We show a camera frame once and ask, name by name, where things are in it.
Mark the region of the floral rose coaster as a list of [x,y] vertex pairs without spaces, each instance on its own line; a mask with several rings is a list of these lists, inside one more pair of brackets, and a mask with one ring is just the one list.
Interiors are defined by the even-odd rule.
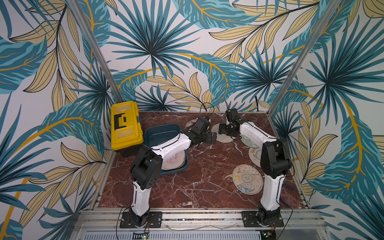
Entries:
[[189,122],[187,122],[186,125],[185,125],[185,129],[192,128],[195,125],[195,123],[197,122],[197,120],[198,119],[193,119],[193,120],[190,120]]

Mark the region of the unicorn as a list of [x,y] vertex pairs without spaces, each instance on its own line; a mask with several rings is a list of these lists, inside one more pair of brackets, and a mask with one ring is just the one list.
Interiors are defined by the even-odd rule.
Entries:
[[217,133],[217,142],[220,143],[230,143],[235,140],[235,137],[230,137],[225,134],[219,134],[220,124],[216,124],[212,127],[212,132]]

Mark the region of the teal plastic storage box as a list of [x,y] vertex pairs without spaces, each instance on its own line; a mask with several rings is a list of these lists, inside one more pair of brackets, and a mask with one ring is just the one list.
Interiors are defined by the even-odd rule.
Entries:
[[[165,124],[165,125],[160,125],[160,126],[154,126],[150,127],[144,132],[144,144],[147,147],[154,147],[157,145],[160,145],[174,137],[176,137],[179,132],[181,131],[181,128],[178,124]],[[168,176],[168,175],[173,175],[179,172],[182,172],[187,169],[189,165],[189,157],[188,157],[188,152],[186,150],[186,161],[182,167],[179,169],[175,170],[161,170],[160,176]]]

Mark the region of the pink unicorn ring coaster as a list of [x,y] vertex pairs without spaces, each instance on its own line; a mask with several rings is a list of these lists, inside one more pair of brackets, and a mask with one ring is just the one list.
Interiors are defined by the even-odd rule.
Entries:
[[173,155],[166,161],[163,161],[162,170],[169,171],[179,169],[184,165],[186,161],[185,151],[180,151],[179,153]]

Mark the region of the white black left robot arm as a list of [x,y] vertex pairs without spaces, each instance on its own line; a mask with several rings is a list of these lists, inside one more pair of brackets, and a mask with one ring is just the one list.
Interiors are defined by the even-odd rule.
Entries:
[[210,123],[208,116],[199,117],[194,125],[181,130],[174,138],[139,149],[131,167],[134,193],[130,214],[137,225],[142,226],[148,219],[151,189],[160,178],[163,162],[194,145],[216,143],[217,134],[209,131]]

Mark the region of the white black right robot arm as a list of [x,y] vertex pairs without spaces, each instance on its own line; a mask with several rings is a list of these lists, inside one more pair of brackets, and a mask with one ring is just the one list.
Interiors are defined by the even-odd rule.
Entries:
[[248,119],[242,119],[236,108],[226,111],[227,123],[220,124],[219,134],[230,137],[242,135],[261,147],[261,169],[264,172],[263,195],[255,221],[263,227],[284,226],[280,196],[283,182],[292,167],[288,142],[273,137]]

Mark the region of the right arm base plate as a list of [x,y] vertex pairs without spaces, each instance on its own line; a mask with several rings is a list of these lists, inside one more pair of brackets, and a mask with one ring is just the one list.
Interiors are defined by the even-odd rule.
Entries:
[[242,221],[245,228],[251,227],[283,227],[284,221],[280,209],[274,211],[243,211]]

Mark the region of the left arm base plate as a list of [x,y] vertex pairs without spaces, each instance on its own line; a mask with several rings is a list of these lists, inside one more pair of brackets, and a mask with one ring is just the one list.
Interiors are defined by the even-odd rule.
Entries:
[[119,227],[121,229],[136,229],[149,227],[159,229],[162,224],[162,212],[147,212],[143,216],[137,216],[133,211],[124,212]]

